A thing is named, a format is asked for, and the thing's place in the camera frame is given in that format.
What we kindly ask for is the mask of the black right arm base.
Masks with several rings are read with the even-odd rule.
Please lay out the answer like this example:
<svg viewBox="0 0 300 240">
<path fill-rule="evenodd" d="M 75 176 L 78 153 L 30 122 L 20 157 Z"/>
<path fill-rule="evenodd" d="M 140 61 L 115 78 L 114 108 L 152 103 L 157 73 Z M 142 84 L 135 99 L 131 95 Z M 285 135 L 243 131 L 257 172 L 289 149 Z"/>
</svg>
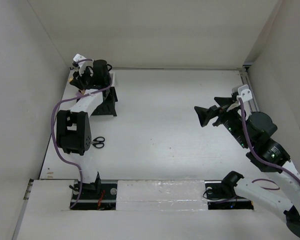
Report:
<svg viewBox="0 0 300 240">
<path fill-rule="evenodd" d="M 234 187 L 243 175 L 231 171 L 222 180 L 208 180 L 202 197 L 207 200 L 208 210 L 254 210 L 253 203 L 236 195 Z"/>
</svg>

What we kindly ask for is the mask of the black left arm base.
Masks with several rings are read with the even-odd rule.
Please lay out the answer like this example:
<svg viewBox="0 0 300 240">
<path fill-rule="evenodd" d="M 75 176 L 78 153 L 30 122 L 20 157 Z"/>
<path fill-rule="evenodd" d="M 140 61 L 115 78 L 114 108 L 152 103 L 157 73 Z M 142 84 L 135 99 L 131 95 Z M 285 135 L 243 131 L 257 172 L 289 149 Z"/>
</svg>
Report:
<svg viewBox="0 0 300 240">
<path fill-rule="evenodd" d="M 79 196 L 80 182 L 70 185 L 72 197 L 70 209 L 77 211 L 114 211 L 117 204 L 118 181 L 102 180 L 97 173 L 95 182 L 84 183 Z"/>
</svg>

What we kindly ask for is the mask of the purple highlighter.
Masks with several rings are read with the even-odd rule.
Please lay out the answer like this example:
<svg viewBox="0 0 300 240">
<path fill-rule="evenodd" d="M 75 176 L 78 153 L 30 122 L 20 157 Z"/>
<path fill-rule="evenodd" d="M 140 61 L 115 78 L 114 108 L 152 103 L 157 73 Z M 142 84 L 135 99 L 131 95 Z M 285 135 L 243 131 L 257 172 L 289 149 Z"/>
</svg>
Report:
<svg viewBox="0 0 300 240">
<path fill-rule="evenodd" d="M 75 95 L 76 95 L 77 97 L 79 97 L 79 98 L 82 98 L 82 97 L 83 97 L 83 94 L 82 94 L 81 92 L 77 92 Z"/>
</svg>

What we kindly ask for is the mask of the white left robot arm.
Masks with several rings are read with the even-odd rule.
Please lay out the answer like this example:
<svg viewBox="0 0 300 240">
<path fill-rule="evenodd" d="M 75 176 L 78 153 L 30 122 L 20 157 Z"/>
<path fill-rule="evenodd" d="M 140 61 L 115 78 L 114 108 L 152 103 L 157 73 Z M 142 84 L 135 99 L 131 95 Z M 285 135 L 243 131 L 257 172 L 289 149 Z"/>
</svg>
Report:
<svg viewBox="0 0 300 240">
<path fill-rule="evenodd" d="M 93 137 L 90 117 L 117 116 L 118 101 L 112 66 L 103 59 L 93 60 L 77 54 L 69 84 L 79 94 L 56 104 L 51 115 L 51 137 L 59 159 L 76 167 L 79 180 L 74 187 L 90 198 L 101 194 L 101 180 L 95 163 L 88 158 L 90 147 L 103 148 L 104 138 Z"/>
</svg>

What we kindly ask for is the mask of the black scissors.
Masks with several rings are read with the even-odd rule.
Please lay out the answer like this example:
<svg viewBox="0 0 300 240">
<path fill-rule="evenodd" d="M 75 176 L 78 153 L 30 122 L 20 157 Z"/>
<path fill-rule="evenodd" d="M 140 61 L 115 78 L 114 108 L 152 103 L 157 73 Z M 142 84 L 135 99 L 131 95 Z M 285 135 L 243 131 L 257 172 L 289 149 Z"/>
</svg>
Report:
<svg viewBox="0 0 300 240">
<path fill-rule="evenodd" d="M 91 141 L 91 145 L 96 149 L 102 149 L 105 146 L 105 138 L 98 136 Z"/>
</svg>

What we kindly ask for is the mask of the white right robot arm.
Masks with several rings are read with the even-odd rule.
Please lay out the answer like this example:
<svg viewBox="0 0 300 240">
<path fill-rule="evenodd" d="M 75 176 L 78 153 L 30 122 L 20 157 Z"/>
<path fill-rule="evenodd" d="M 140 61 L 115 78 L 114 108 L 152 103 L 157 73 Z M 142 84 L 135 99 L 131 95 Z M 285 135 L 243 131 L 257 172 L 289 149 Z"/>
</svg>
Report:
<svg viewBox="0 0 300 240">
<path fill-rule="evenodd" d="M 214 204 L 247 199 L 276 215 L 300 238 L 300 174 L 287 151 L 272 139 L 278 127 L 266 113 L 253 111 L 247 115 L 241 97 L 237 102 L 232 97 L 215 97 L 214 100 L 218 105 L 194 107 L 201 127 L 212 119 L 216 120 L 212 124 L 214 127 L 224 126 L 242 148 L 248 149 L 246 157 L 250 162 L 285 196 L 275 195 L 231 171 L 216 187 L 207 186 L 203 197 Z"/>
</svg>

